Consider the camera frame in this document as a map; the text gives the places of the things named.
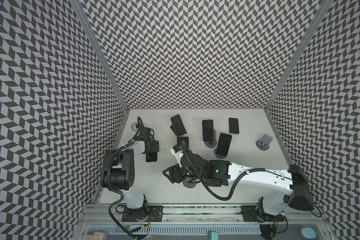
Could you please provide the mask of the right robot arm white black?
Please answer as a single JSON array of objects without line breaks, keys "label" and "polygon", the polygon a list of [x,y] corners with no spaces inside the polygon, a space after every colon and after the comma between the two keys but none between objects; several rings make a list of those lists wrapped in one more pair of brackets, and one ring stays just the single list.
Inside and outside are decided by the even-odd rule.
[{"label": "right robot arm white black", "polygon": [[249,168],[223,160],[201,160],[173,165],[163,171],[172,183],[192,180],[220,201],[230,200],[239,185],[263,187],[271,190],[268,197],[257,203],[258,217],[277,216],[285,209],[312,212],[315,209],[309,181],[303,169],[290,165],[288,169],[267,170]]}]

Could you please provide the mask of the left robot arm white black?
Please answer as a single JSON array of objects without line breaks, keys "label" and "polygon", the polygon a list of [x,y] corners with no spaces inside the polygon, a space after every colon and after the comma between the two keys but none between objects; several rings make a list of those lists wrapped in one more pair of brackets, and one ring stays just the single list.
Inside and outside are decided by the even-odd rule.
[{"label": "left robot arm white black", "polygon": [[120,196],[115,205],[125,203],[123,216],[127,221],[142,222],[149,217],[149,207],[145,195],[134,187],[135,157],[145,155],[148,163],[156,162],[160,150],[153,129],[141,123],[137,124],[136,129],[137,132],[126,145],[106,151],[100,184],[102,188]]}]

